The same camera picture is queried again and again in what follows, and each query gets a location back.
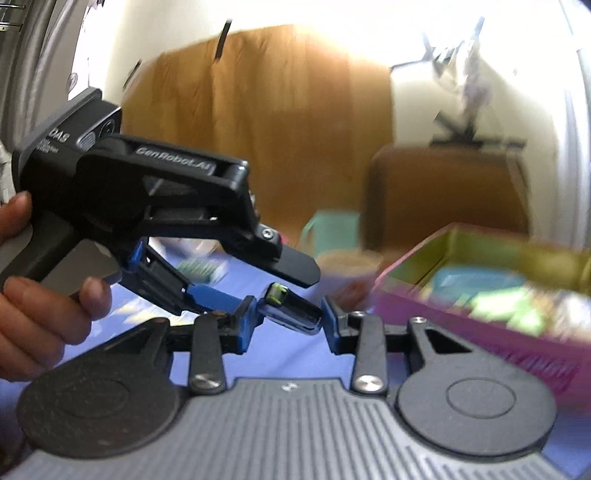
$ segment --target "white wall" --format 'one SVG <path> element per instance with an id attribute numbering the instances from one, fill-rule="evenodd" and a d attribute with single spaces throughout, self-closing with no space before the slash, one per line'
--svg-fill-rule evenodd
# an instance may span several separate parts
<path id="1" fill-rule="evenodd" d="M 560 6 L 554 0 L 498 0 L 481 11 L 482 75 L 492 84 L 493 100 L 482 112 L 478 134 L 528 141 L 523 160 L 534 235 L 566 242 L 561 224 L 575 205 L 561 201 L 565 192 L 556 172 L 564 146 L 558 141 L 566 129 L 564 91 L 577 72 Z M 442 134 L 433 123 L 439 110 L 459 119 L 457 96 L 435 82 L 429 66 L 405 67 L 393 78 L 398 143 L 426 144 Z"/>
<path id="2" fill-rule="evenodd" d="M 92 83 L 114 102 L 121 101 L 122 85 L 139 59 L 216 36 L 228 18 L 233 19 L 232 31 L 312 23 L 354 50 L 393 64 L 422 55 L 421 28 L 433 44 L 451 45 L 484 16 L 483 75 L 492 83 L 493 101 L 478 133 L 528 141 L 524 162 L 534 234 L 560 237 L 553 225 L 560 226 L 574 204 L 560 200 L 564 192 L 557 186 L 556 159 L 564 152 L 555 130 L 564 139 L 564 90 L 572 82 L 574 52 L 557 0 L 108 0 L 105 8 L 115 4 L 116 20 L 101 36 L 112 39 L 112 55 L 104 48 L 97 60 L 91 59 L 92 68 L 100 70 Z M 459 114 L 457 97 L 433 81 L 429 66 L 397 70 L 393 80 L 400 144 L 425 144 L 435 133 L 444 133 L 433 124 L 439 110 Z"/>

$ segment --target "screw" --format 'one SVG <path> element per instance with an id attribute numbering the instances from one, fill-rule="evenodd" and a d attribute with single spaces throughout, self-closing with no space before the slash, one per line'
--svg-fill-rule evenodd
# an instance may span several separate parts
<path id="1" fill-rule="evenodd" d="M 273 230 L 271 230 L 270 228 L 265 228 L 262 231 L 262 237 L 266 238 L 267 240 L 270 240 L 271 238 L 273 238 L 275 236 L 275 233 L 273 233 Z"/>
<path id="2" fill-rule="evenodd" d="M 298 384 L 297 383 L 293 383 L 293 382 L 289 382 L 288 384 L 285 384 L 285 385 L 282 385 L 281 386 L 281 389 L 284 392 L 288 392 L 288 393 L 291 393 L 294 390 L 297 390 L 298 388 L 299 388 Z"/>
<path id="3" fill-rule="evenodd" d="M 385 387 L 384 381 L 375 375 L 361 375 L 355 379 L 353 384 L 357 390 L 367 393 L 374 393 Z"/>
<path id="4" fill-rule="evenodd" d="M 347 315 L 348 324 L 353 328 L 361 328 L 361 320 L 365 318 L 365 312 L 355 311 Z"/>
<path id="5" fill-rule="evenodd" d="M 194 390 L 213 390 L 222 385 L 222 382 L 210 374 L 197 374 L 193 376 L 189 384 Z"/>

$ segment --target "teal cup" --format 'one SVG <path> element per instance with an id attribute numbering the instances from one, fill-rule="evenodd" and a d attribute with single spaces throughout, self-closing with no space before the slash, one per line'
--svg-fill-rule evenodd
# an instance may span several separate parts
<path id="1" fill-rule="evenodd" d="M 314 257 L 330 250 L 359 248 L 359 213 L 319 210 L 301 231 L 300 246 Z"/>

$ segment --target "silver metal surface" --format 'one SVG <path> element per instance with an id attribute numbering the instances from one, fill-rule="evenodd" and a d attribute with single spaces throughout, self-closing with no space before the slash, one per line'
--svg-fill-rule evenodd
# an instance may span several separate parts
<path id="1" fill-rule="evenodd" d="M 375 375 L 361 375 L 357 377 L 353 382 L 356 390 L 361 392 L 377 392 L 384 388 L 384 380 Z"/>
<path id="2" fill-rule="evenodd" d="M 190 380 L 190 384 L 196 390 L 213 390 L 219 387 L 222 382 L 210 374 L 197 374 Z"/>
<path id="3" fill-rule="evenodd" d="M 66 0 L 59 16 L 51 30 L 48 32 L 41 55 L 37 62 L 33 80 L 31 82 L 30 98 L 25 110 L 24 132 L 27 135 L 38 123 L 39 108 L 41 106 L 41 95 L 47 81 L 47 72 L 55 56 L 58 44 L 63 37 L 67 23 L 70 21 L 76 7 L 76 0 Z"/>
<path id="4" fill-rule="evenodd" d="M 0 137 L 8 151 L 14 150 L 29 133 L 25 130 L 25 113 L 32 96 L 41 94 L 34 92 L 31 85 L 55 5 L 56 0 L 33 0 L 27 5 L 25 23 L 18 47 L 12 52 L 12 62 L 7 65 L 8 70 L 0 72 L 1 81 L 9 83 L 0 129 Z"/>
<path id="5" fill-rule="evenodd" d="M 14 24 L 8 22 L 0 22 L 0 32 L 20 32 L 22 28 L 22 24 Z"/>
<path id="6" fill-rule="evenodd" d="M 25 10 L 27 4 L 21 0 L 2 0 L 0 2 L 0 8 L 15 8 L 19 10 Z"/>
<path id="7" fill-rule="evenodd" d="M 273 238 L 275 236 L 275 233 L 273 233 L 273 230 L 271 230 L 270 228 L 265 228 L 261 232 L 261 235 L 263 236 L 263 238 L 270 240 L 271 238 Z"/>

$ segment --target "metal screw head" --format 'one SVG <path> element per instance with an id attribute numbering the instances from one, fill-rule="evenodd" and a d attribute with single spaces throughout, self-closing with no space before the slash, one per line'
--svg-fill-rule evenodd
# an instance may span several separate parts
<path id="1" fill-rule="evenodd" d="M 297 383 L 293 383 L 293 382 L 289 382 L 288 384 L 285 384 L 285 385 L 282 385 L 281 386 L 281 389 L 284 392 L 288 392 L 288 393 L 291 393 L 294 390 L 297 390 L 298 388 L 299 388 L 298 384 Z"/>
<path id="2" fill-rule="evenodd" d="M 261 235 L 263 238 L 266 238 L 267 240 L 270 240 L 271 238 L 273 238 L 275 236 L 275 233 L 273 233 L 273 230 L 271 230 L 270 228 L 265 228 L 262 232 Z"/>
<path id="3" fill-rule="evenodd" d="M 375 375 L 361 375 L 353 382 L 355 389 L 361 392 L 377 392 L 385 387 L 384 380 Z"/>
<path id="4" fill-rule="evenodd" d="M 190 380 L 190 385 L 196 390 L 213 390 L 222 384 L 210 374 L 197 374 Z"/>

